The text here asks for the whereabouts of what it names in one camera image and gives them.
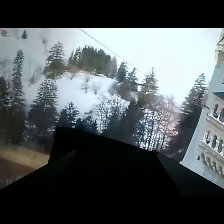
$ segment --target power line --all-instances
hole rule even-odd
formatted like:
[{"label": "power line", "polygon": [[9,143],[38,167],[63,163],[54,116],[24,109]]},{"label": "power line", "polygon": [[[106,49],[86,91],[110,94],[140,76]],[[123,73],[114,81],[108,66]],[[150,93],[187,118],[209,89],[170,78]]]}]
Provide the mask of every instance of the power line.
[{"label": "power line", "polygon": [[79,30],[81,30],[84,34],[86,34],[87,36],[89,36],[91,39],[95,40],[98,44],[100,44],[101,46],[105,47],[108,51],[112,52],[114,55],[116,55],[117,57],[121,58],[123,61],[125,61],[127,64],[131,65],[133,68],[135,68],[137,71],[139,71],[141,73],[141,71],[136,68],[136,66],[133,66],[131,63],[129,63],[127,60],[125,60],[124,58],[122,58],[121,56],[119,56],[117,53],[115,53],[114,51],[112,51],[111,49],[109,49],[107,46],[105,46],[104,44],[102,44],[100,41],[98,41],[97,39],[95,39],[94,37],[92,37],[90,34],[88,34],[86,31],[84,31],[81,28],[78,28]]}]

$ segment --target roof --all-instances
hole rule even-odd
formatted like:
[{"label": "roof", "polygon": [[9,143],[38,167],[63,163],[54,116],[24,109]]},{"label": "roof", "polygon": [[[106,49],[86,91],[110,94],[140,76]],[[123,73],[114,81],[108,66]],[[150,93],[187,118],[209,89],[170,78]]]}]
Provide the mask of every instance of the roof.
[{"label": "roof", "polygon": [[213,94],[224,100],[224,92],[214,92]]}]

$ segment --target snow-covered slope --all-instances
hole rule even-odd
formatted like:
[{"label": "snow-covered slope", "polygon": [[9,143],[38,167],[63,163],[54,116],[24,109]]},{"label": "snow-covered slope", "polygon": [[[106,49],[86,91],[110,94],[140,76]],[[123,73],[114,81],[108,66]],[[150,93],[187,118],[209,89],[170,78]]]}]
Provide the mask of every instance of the snow-covered slope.
[{"label": "snow-covered slope", "polygon": [[[13,33],[8,33],[8,36],[1,37],[0,39],[0,61],[4,59],[9,59],[13,61],[16,52],[21,49],[24,53],[24,65],[23,65],[23,77],[22,83],[24,87],[25,98],[27,105],[29,106],[37,94],[37,89],[39,88],[40,83],[44,80],[44,75],[40,74],[39,80],[29,86],[29,77],[33,74],[35,69],[39,66],[44,68],[47,58],[47,53],[44,50],[44,46],[41,42],[40,33],[35,32],[35,35],[31,35],[31,32],[28,30],[28,39],[17,39],[13,36]],[[68,50],[68,46],[71,46],[71,43],[63,43],[64,47],[67,49],[67,52],[71,52],[73,49]],[[58,86],[58,110],[63,109],[68,102],[73,102],[75,106],[80,111],[82,116],[85,112],[88,112],[92,106],[99,102],[99,97],[101,95],[108,95],[108,89],[115,82],[114,80],[107,78],[103,75],[93,76],[89,75],[89,82],[87,93],[82,90],[82,85],[88,74],[85,72],[79,72],[72,80],[70,79],[70,74],[65,73],[62,78],[56,81]],[[97,94],[94,93],[93,86],[95,86],[98,91]]]}]

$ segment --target building facade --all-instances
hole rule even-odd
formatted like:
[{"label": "building facade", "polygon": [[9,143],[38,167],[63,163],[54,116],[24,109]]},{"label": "building facade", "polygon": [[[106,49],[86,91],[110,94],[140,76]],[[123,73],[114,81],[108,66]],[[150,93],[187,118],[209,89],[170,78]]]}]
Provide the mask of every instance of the building facade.
[{"label": "building facade", "polygon": [[224,188],[224,28],[201,116],[181,164]]}]

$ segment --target sky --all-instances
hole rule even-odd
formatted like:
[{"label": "sky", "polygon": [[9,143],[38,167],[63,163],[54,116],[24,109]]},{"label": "sky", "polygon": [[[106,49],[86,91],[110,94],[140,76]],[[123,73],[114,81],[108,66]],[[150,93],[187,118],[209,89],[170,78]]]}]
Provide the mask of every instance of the sky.
[{"label": "sky", "polygon": [[[82,28],[121,58],[139,69],[141,82],[155,68],[159,92],[174,96],[180,104],[195,79],[204,73],[209,82],[215,67],[215,49],[221,28]],[[113,53],[78,28],[51,28],[51,45],[61,41],[65,55],[72,49],[92,45]]]}]

